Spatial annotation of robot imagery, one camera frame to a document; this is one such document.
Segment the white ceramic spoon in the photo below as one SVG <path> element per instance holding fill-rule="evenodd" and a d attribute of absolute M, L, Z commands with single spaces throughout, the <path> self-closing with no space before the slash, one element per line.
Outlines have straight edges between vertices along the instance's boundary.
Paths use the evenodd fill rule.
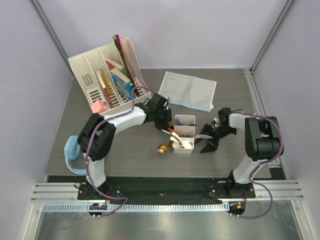
<path fill-rule="evenodd" d="M 191 149 L 192 148 L 192 145 L 188 141 L 183 140 L 182 138 L 178 138 L 176 136 L 171 136 L 170 140 L 175 142 L 176 144 L 182 145 L 182 147 L 185 148 L 185 149 Z"/>
<path fill-rule="evenodd" d="M 174 131 L 168 131 L 168 130 L 164 130 L 164 129 L 162 129 L 162 131 L 168 135 L 171 135 L 171 136 L 177 138 L 178 140 L 181 139 L 181 137 Z"/>

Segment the white desktop file organizer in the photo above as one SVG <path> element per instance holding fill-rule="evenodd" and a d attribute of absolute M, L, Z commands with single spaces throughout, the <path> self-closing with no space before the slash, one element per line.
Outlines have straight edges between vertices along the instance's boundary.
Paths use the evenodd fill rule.
<path fill-rule="evenodd" d="M 136 52 L 131 41 L 126 37 L 121 39 L 120 43 L 129 71 L 136 84 L 136 87 L 133 87 L 131 91 L 132 100 L 126 100 L 123 96 L 120 96 L 110 73 L 112 69 L 117 68 L 127 76 L 121 55 L 114 42 L 68 59 L 70 67 L 84 92 L 90 108 L 97 100 L 103 100 L 108 104 L 109 110 L 100 113 L 102 116 L 117 115 L 120 112 L 131 109 L 133 103 L 143 103 L 146 99 L 152 97 L 151 91 L 147 89 L 147 85 L 142 78 Z M 97 70 L 104 71 L 106 75 L 112 92 L 111 100 L 113 107 L 110 106 L 98 82 L 96 75 Z"/>

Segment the gold metal spoon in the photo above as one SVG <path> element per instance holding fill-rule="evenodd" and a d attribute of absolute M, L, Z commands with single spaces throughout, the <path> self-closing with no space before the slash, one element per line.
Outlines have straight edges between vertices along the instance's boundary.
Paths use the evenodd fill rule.
<path fill-rule="evenodd" d="M 158 146 L 157 151 L 161 154 L 167 153 L 172 148 L 172 143 L 161 144 Z"/>

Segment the white utensil container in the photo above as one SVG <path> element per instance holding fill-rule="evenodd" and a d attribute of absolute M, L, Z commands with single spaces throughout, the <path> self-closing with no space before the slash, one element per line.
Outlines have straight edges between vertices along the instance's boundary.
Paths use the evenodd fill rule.
<path fill-rule="evenodd" d="M 195 134 L 196 118 L 194 115 L 176 114 L 174 116 L 174 120 L 178 122 L 178 125 L 174 126 L 174 130 L 184 141 L 191 144 L 191 149 L 186 149 L 182 147 L 182 148 L 174 149 L 173 152 L 175 154 L 190 155 L 195 146 L 195 139 L 191 136 Z"/>

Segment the grey cloth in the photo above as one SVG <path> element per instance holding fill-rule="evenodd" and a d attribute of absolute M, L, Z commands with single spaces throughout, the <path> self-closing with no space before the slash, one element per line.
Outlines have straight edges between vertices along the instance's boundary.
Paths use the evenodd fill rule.
<path fill-rule="evenodd" d="M 213 80 L 167 71 L 158 94 L 168 97 L 172 105 L 210 113 L 216 86 Z"/>

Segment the orange plastic utensil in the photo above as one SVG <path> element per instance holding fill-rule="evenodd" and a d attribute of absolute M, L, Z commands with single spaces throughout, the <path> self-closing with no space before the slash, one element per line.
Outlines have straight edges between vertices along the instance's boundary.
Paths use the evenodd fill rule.
<path fill-rule="evenodd" d="M 174 132 L 174 133 L 179 134 L 179 132 L 178 132 L 178 131 L 176 131 L 176 130 L 174 130 L 174 129 L 168 128 L 168 130 L 169 130 L 170 132 Z"/>

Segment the silver table knife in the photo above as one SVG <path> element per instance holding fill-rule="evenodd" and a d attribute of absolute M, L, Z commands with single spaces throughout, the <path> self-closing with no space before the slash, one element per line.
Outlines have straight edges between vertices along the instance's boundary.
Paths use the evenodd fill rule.
<path fill-rule="evenodd" d="M 194 139 L 212 139 L 213 137 L 207 134 L 193 134 L 193 135 L 181 135 L 181 138 L 194 138 Z"/>

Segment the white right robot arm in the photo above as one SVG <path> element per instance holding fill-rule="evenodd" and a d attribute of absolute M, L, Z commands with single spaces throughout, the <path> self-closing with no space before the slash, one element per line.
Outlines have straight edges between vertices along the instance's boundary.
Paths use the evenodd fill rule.
<path fill-rule="evenodd" d="M 195 143 L 208 136 L 206 145 L 200 152 L 212 153 L 218 149 L 222 138 L 236 135 L 240 130 L 244 131 L 246 155 L 228 177 L 209 185 L 212 198 L 254 198 L 255 175 L 261 167 L 277 159 L 284 152 L 283 135 L 276 117 L 232 111 L 229 107 L 219 110 L 218 117 L 202 127 L 200 137 L 196 138 Z"/>

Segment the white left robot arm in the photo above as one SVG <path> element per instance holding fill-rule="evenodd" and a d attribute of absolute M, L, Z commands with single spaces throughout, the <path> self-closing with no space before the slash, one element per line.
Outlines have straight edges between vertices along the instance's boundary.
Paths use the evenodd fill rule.
<path fill-rule="evenodd" d="M 89 194 L 100 200 L 107 192 L 104 185 L 105 157 L 108 155 L 116 134 L 145 123 L 154 123 L 158 130 L 167 130 L 172 120 L 172 111 L 167 98 L 155 93 L 144 102 L 133 103 L 131 109 L 116 115 L 90 116 L 78 135 L 77 144 L 85 157 L 86 179 L 91 185 Z"/>

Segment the beige wooden spoon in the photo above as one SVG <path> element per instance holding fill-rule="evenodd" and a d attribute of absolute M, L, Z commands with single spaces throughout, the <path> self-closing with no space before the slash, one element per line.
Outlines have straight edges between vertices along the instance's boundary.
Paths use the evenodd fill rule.
<path fill-rule="evenodd" d="M 174 141 L 171 141 L 169 145 L 173 149 L 179 149 L 179 148 L 182 147 L 182 145 L 180 143 L 177 143 L 177 142 L 174 142 Z"/>

